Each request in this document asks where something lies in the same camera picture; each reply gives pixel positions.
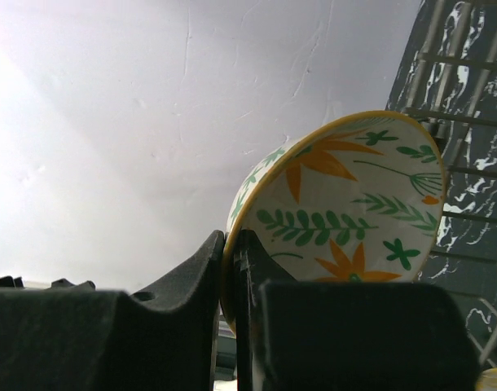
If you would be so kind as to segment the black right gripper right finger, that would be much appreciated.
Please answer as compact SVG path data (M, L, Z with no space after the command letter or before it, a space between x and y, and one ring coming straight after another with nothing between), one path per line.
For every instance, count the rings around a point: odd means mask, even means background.
M257 235L234 251L241 390L473 390L460 312L422 283L296 281Z

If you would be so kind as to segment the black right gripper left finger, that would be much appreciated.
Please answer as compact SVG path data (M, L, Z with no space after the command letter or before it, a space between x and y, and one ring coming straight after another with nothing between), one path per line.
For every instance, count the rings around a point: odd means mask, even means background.
M0 279L0 390L210 390L224 234L136 293Z

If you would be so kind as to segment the yellow rim leaf bowl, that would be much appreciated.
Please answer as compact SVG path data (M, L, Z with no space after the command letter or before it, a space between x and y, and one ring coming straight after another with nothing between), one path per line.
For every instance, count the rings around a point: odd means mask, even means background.
M234 253L252 231L296 280L412 282L436 243L446 194L420 121L359 112L284 143L255 165L227 217L220 302L235 326Z

